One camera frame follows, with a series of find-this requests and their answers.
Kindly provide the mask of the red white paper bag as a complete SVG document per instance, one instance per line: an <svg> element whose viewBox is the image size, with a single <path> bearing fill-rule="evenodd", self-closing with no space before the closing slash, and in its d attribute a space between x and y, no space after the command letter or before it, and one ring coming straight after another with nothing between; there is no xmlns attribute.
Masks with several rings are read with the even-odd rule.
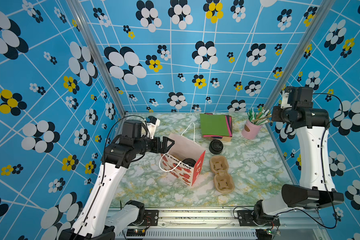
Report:
<svg viewBox="0 0 360 240"><path fill-rule="evenodd" d="M170 173L187 186L192 187L203 168L206 149L196 142L196 125L189 124L188 129L193 128L193 137L186 138L184 133L170 134L169 140L174 144L169 151L162 154L159 168Z"/></svg>

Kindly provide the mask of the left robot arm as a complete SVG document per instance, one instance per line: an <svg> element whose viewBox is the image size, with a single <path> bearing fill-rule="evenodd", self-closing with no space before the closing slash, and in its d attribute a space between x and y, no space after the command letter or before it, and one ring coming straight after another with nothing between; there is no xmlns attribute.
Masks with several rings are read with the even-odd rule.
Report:
<svg viewBox="0 0 360 240"><path fill-rule="evenodd" d="M160 125L156 117L135 120L134 116L126 116L123 120L121 134L104 148L94 190L71 229L60 233L60 240L113 240L129 224L143 221L145 205L128 201L110 219L112 223L107 224L111 198L130 164L139 161L137 155L143 158L146 153L166 154L175 141L155 136L156 128Z"/></svg>

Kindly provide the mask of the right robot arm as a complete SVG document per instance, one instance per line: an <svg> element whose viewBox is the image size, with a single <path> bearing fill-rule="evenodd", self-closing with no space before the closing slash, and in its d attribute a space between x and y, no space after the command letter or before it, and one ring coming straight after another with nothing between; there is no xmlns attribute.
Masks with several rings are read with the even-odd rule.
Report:
<svg viewBox="0 0 360 240"><path fill-rule="evenodd" d="M285 184L276 197L259 200L254 210L247 209L247 216L254 225L265 226L277 223L278 217L291 211L323 209L342 204L344 195L337 192L330 173L328 158L329 114L324 109L313 108L313 89L309 87L286 87L281 106L273 107L272 121L286 123L296 131L301 151L302 173L299 185ZM194 141L182 135L171 134L175 150L161 154L159 167L191 186L199 175L205 151ZM228 160L221 155L210 159L214 184L221 193L232 192L233 178L228 174Z"/></svg>

